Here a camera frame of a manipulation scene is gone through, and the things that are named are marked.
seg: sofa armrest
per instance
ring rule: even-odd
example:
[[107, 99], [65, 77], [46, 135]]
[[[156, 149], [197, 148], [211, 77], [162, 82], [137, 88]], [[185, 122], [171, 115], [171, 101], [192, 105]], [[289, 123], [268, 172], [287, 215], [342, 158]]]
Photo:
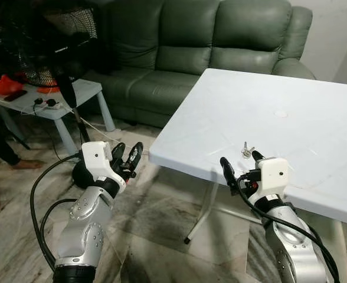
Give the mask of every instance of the sofa armrest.
[[272, 75], [316, 80], [314, 74], [299, 60], [294, 58], [286, 58], [278, 61], [273, 67]]

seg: red cloth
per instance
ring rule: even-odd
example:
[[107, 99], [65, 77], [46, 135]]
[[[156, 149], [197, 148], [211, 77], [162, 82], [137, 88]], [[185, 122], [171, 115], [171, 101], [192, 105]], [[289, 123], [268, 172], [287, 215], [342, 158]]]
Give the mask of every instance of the red cloth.
[[12, 81], [6, 75], [0, 79], [0, 95], [8, 96], [16, 91], [22, 90], [22, 84], [17, 81]]

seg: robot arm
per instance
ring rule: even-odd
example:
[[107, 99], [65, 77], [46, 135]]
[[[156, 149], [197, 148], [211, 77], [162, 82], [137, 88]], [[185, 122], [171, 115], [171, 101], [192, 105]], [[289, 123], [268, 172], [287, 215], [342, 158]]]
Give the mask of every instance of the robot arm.
[[108, 143], [84, 143], [82, 151], [87, 170], [94, 178], [70, 208], [70, 218], [58, 242], [53, 282], [93, 282], [99, 263], [105, 227], [112, 217], [114, 198], [122, 193], [142, 155], [143, 145], [137, 143], [123, 162], [123, 143], [110, 151]]
[[[256, 168], [242, 175], [238, 181], [227, 159], [221, 158], [231, 194], [236, 194], [236, 188], [239, 186], [240, 191], [258, 210], [311, 233], [308, 225], [281, 199], [288, 183], [287, 161], [282, 158], [264, 158], [259, 152], [253, 152], [253, 157]], [[275, 254], [276, 266], [283, 283], [330, 282], [326, 275], [324, 258], [308, 237], [266, 218], [263, 218], [263, 226], [267, 243]]]

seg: white plastic table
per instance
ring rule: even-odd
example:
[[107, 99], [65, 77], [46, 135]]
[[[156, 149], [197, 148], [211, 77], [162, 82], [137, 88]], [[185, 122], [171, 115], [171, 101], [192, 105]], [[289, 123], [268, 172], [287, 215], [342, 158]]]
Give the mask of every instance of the white plastic table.
[[[77, 80], [73, 82], [73, 88], [77, 98], [77, 105], [80, 106], [90, 98], [97, 96], [99, 101], [99, 106], [102, 111], [104, 123], [107, 131], [113, 131], [115, 129], [112, 117], [109, 113], [109, 109], [104, 100], [102, 93], [102, 85], [94, 81], [87, 80]], [[60, 92], [51, 94], [42, 94], [37, 92], [37, 88], [32, 85], [24, 85], [24, 90], [28, 92], [23, 96], [15, 99], [14, 101], [5, 101], [2, 96], [0, 96], [0, 114], [4, 119], [7, 127], [15, 133], [21, 140], [24, 139], [22, 133], [18, 129], [17, 125], [14, 123], [12, 118], [9, 116], [6, 108], [10, 108], [16, 111], [22, 111], [23, 113], [33, 114], [33, 104], [34, 100], [41, 97], [44, 100], [53, 98], [57, 102], [60, 102], [63, 107], [60, 109], [41, 109], [39, 107], [35, 108], [36, 116], [54, 120], [55, 126], [61, 136], [62, 142], [69, 153], [72, 155], [78, 151], [73, 139], [70, 136], [65, 124], [62, 121], [62, 117], [69, 113], [71, 107], [64, 101], [62, 94]]]
[[236, 176], [254, 168], [252, 157], [242, 157], [244, 142], [266, 157], [288, 160], [284, 194], [295, 207], [347, 222], [347, 85], [207, 69], [149, 159], [214, 182], [200, 225], [218, 184], [225, 185], [220, 158], [230, 161]]

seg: black cable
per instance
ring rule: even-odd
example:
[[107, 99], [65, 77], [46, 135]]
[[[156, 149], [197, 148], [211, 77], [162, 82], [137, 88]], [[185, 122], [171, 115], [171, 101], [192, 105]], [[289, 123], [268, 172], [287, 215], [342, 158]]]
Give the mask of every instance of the black cable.
[[303, 234], [304, 236], [308, 237], [311, 241], [313, 241], [319, 248], [320, 250], [322, 251], [322, 253], [324, 253], [326, 255], [326, 258], [325, 258], [325, 262], [326, 262], [326, 265], [334, 279], [334, 282], [335, 283], [340, 283], [340, 280], [339, 280], [339, 271], [338, 271], [338, 268], [336, 266], [336, 263], [332, 257], [332, 255], [330, 254], [330, 252], [327, 250], [327, 248], [325, 246], [323, 246], [323, 243], [321, 241], [318, 241], [318, 239], [316, 239], [313, 235], [311, 235], [310, 233], [308, 233], [307, 231], [297, 227], [296, 225], [294, 224], [291, 224], [290, 222], [287, 222], [287, 221], [284, 221], [280, 218], [277, 218], [277, 217], [274, 217], [274, 216], [271, 216], [271, 215], [268, 215], [266, 214], [265, 212], [261, 211], [260, 209], [256, 208], [246, 197], [246, 195], [242, 192], [241, 188], [240, 188], [240, 182], [242, 181], [243, 179], [241, 177], [239, 177], [237, 180], [236, 180], [236, 187], [237, 187], [237, 190], [240, 194], [240, 196], [242, 197], [243, 201], [253, 210], [255, 211], [257, 214], [259, 214], [261, 217], [264, 217], [264, 218], [267, 218], [271, 221], [275, 221], [279, 224], [282, 224], [284, 226], [287, 226], [289, 228], [292, 228], [293, 230]]
[[[310, 231], [312, 232], [312, 234], [314, 234], [315, 238], [318, 239], [318, 241], [323, 244], [322, 238], [319, 236], [319, 234], [316, 232], [316, 230], [314, 228], [312, 228], [310, 225], [308, 225], [308, 227], [309, 227]], [[338, 267], [336, 266], [336, 263], [334, 261], [332, 262], [333, 259], [331, 260], [330, 258], [328, 258], [328, 256], [323, 251], [322, 251], [322, 255], [325, 258], [325, 260], [330, 261], [330, 264], [335, 264], [335, 266], [333, 266], [332, 268], [335, 271], [335, 273], [337, 274], [337, 276], [339, 276]]]
[[42, 244], [42, 239], [41, 239], [41, 234], [40, 234], [40, 229], [38, 227], [38, 223], [37, 223], [37, 218], [36, 218], [36, 211], [34, 209], [34, 192], [36, 190], [36, 187], [38, 185], [38, 183], [41, 181], [41, 179], [49, 172], [51, 171], [53, 168], [57, 167], [59, 164], [64, 163], [67, 160], [70, 160], [72, 158], [76, 158], [79, 157], [78, 153], [73, 154], [71, 156], [67, 156], [65, 158], [63, 158], [62, 160], [59, 160], [57, 162], [55, 162], [53, 165], [51, 165], [48, 169], [46, 169], [45, 171], [43, 171], [43, 173], [41, 175], [39, 175], [39, 177], [37, 178], [37, 180], [34, 182], [33, 187], [31, 189], [31, 195], [30, 195], [30, 208], [31, 208], [31, 216], [32, 216], [32, 223], [33, 223], [33, 228], [34, 228], [34, 232], [36, 234], [36, 238], [38, 241], [38, 244], [42, 250], [42, 254], [44, 255], [44, 258], [46, 259], [46, 261], [48, 262], [51, 270], [54, 270], [54, 261], [52, 261], [48, 255], [47, 252], [44, 248], [44, 245]]
[[55, 148], [55, 143], [54, 143], [54, 140], [53, 140], [53, 137], [51, 136], [51, 134], [47, 131], [47, 129], [45, 129], [44, 127], [41, 127], [49, 136], [50, 140], [51, 140], [51, 144], [53, 145], [53, 150], [54, 150], [54, 153], [55, 153], [55, 156], [59, 159], [59, 160], [62, 160], [62, 158], [59, 157], [58, 153], [57, 153], [57, 149]]
[[45, 235], [44, 235], [44, 229], [45, 229], [45, 224], [46, 221], [48, 220], [49, 214], [52, 212], [52, 210], [59, 204], [64, 203], [64, 202], [75, 202], [77, 199], [61, 199], [56, 201], [55, 203], [53, 203], [49, 209], [46, 211], [42, 221], [41, 221], [41, 226], [40, 226], [40, 234], [41, 234], [41, 240], [42, 240], [42, 244], [44, 245], [44, 249], [48, 255], [48, 257], [50, 258], [51, 261], [55, 262], [55, 258], [54, 255], [51, 253], [48, 245], [46, 244], [45, 241]]

